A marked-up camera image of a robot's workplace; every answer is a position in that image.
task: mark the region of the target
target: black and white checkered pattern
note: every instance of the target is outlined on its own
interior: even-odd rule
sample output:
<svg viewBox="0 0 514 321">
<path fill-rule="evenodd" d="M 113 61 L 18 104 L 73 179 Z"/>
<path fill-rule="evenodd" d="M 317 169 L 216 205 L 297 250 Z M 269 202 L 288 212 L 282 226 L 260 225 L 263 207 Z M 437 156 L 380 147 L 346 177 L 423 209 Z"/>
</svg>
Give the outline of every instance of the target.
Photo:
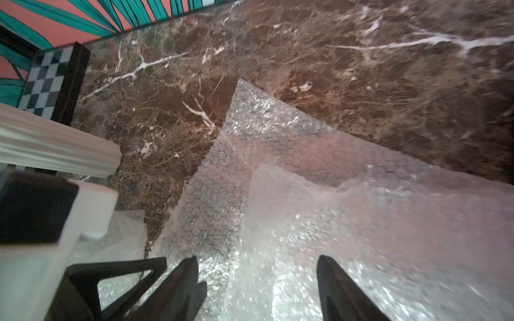
<svg viewBox="0 0 514 321">
<path fill-rule="evenodd" d="M 18 108 L 46 119 L 52 117 L 73 46 L 34 58 Z"/>
</svg>

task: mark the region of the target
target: white marble vein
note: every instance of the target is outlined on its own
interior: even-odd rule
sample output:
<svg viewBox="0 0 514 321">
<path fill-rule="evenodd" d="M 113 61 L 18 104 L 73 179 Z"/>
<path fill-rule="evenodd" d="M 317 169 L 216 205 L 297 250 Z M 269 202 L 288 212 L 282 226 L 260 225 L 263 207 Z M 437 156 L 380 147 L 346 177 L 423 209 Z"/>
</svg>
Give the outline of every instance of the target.
<svg viewBox="0 0 514 321">
<path fill-rule="evenodd" d="M 125 78 L 128 78 L 128 77 L 132 77 L 133 79 L 135 79 L 137 77 L 136 73 L 138 71 L 140 71 L 140 70 L 146 69 L 147 67 L 150 67 L 150 66 L 153 66 L 153 65 L 157 65 L 157 64 L 163 63 L 163 62 L 171 60 L 171 59 L 180 58 L 180 57 L 182 57 L 182 56 L 184 56 L 186 54 L 188 54 L 188 53 L 184 52 L 184 53 L 180 53 L 180 54 L 174 54 L 174 55 L 170 55 L 170 56 L 167 56 L 167 57 L 164 57 L 164 58 L 161 58 L 161 59 L 157 59 L 156 61 L 152 61 L 152 62 L 149 62 L 149 63 L 147 63 L 144 60 L 142 60 L 141 64 L 139 64 L 139 66 L 137 66 L 136 69 L 134 69 L 133 71 L 128 72 L 126 74 L 123 74 L 121 76 L 117 76 L 117 77 L 109 79 L 105 85 L 103 85 L 100 88 L 97 88 L 97 89 L 93 90 L 91 93 L 85 95 L 84 97 L 82 97 L 79 100 L 79 102 L 83 102 L 85 99 L 96 95 L 97 93 L 99 93 L 102 90 L 108 88 L 109 86 L 111 86 L 112 84 L 114 84 L 115 82 L 117 82 L 120 79 L 125 79 Z"/>
<path fill-rule="evenodd" d="M 116 65 L 116 69 L 114 70 L 114 72 L 119 72 L 122 61 L 123 61 L 123 57 L 121 56 L 121 44 L 120 44 L 120 47 L 118 48 L 118 64 Z"/>
<path fill-rule="evenodd" d="M 362 6 L 362 15 L 360 16 L 360 19 L 363 20 L 368 16 L 368 13 L 370 11 L 370 8 L 368 6 Z"/>
<path fill-rule="evenodd" d="M 382 21 L 382 16 L 380 18 L 378 18 L 377 20 L 373 21 L 373 24 L 371 25 L 371 27 L 364 30 L 362 33 L 364 35 L 368 35 L 370 32 L 377 30 L 378 27 L 380 26 L 381 21 Z"/>
<path fill-rule="evenodd" d="M 380 46 L 346 46 L 346 45 L 328 45 L 333 48 L 342 48 L 342 49 L 354 49 L 354 50 L 377 50 L 377 49 L 395 49 L 395 48 L 404 48 L 404 47 L 412 47 L 417 45 L 429 44 L 436 45 L 438 43 L 449 42 L 456 44 L 461 47 L 460 54 L 467 55 L 470 49 L 476 47 L 487 47 L 487 46 L 501 46 L 507 42 L 514 41 L 514 35 L 510 35 L 508 37 L 489 37 L 489 38 L 480 38 L 473 40 L 466 40 L 460 36 L 445 34 L 445 33 L 436 33 L 436 32 L 428 32 L 428 31 L 419 31 L 413 33 L 414 35 L 430 35 L 430 37 L 401 42 L 401 43 L 390 43 L 386 45 Z"/>
<path fill-rule="evenodd" d="M 182 104 L 184 104 L 184 106 L 193 114 L 201 116 L 202 120 L 204 121 L 204 124 L 209 128 L 209 135 L 211 135 L 212 132 L 216 129 L 216 124 L 214 124 L 214 122 L 207 116 L 205 111 L 200 106 L 200 103 L 198 103 L 198 99 L 195 98 L 194 101 L 196 102 L 196 105 L 198 106 L 198 108 L 200 108 L 200 110 L 195 110 L 189 107 L 189 105 L 186 104 L 184 101 L 182 101 Z"/>
</svg>

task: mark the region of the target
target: black object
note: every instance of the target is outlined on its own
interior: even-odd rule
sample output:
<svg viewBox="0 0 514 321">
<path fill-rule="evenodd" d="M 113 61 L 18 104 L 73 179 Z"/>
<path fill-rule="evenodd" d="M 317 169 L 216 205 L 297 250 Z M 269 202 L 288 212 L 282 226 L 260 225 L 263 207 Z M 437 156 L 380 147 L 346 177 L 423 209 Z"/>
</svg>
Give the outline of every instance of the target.
<svg viewBox="0 0 514 321">
<path fill-rule="evenodd" d="M 0 25 L 0 44 L 30 60 L 40 51 L 37 46 L 2 25 Z"/>
<path fill-rule="evenodd" d="M 51 120 L 69 126 L 89 61 L 89 50 L 75 42 Z"/>
<path fill-rule="evenodd" d="M 333 258 L 321 255 L 316 273 L 324 321 L 390 321 Z"/>
<path fill-rule="evenodd" d="M 0 244 L 54 243 L 79 187 L 64 178 L 31 172 L 0 175 Z"/>
<path fill-rule="evenodd" d="M 46 320 L 192 321 L 207 297 L 207 284 L 198 284 L 198 262 L 194 256 L 184 259 L 139 309 L 125 316 L 141 295 L 166 270 L 166 266 L 164 257 L 70 266 L 66 269 Z M 150 274 L 101 310 L 97 289 L 100 280 L 146 270 L 151 270 Z"/>
</svg>

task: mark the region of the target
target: marble floor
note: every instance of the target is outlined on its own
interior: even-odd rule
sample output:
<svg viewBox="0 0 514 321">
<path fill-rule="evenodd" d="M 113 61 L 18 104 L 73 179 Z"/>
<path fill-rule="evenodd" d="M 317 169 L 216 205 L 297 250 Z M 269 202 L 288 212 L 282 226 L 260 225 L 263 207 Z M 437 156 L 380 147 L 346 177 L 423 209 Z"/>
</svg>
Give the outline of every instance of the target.
<svg viewBox="0 0 514 321">
<path fill-rule="evenodd" d="M 87 179 L 118 190 L 118 210 L 145 210 L 148 246 L 239 78 L 370 142 L 513 181 L 510 1 L 246 0 L 88 47 L 72 126 L 123 158 L 109 179 Z"/>
</svg>

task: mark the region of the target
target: marble slab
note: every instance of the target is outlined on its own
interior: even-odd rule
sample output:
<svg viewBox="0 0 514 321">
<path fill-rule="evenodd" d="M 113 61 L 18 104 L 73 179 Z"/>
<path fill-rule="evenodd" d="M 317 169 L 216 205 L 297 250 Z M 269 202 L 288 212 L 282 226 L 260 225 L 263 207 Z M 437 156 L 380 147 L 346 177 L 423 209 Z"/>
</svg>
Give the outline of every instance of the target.
<svg viewBox="0 0 514 321">
<path fill-rule="evenodd" d="M 509 1 L 247 0 L 91 43 L 72 126 L 123 158 L 89 181 L 145 210 L 150 245 L 243 78 L 349 134 L 512 182 L 513 17 Z"/>
</svg>

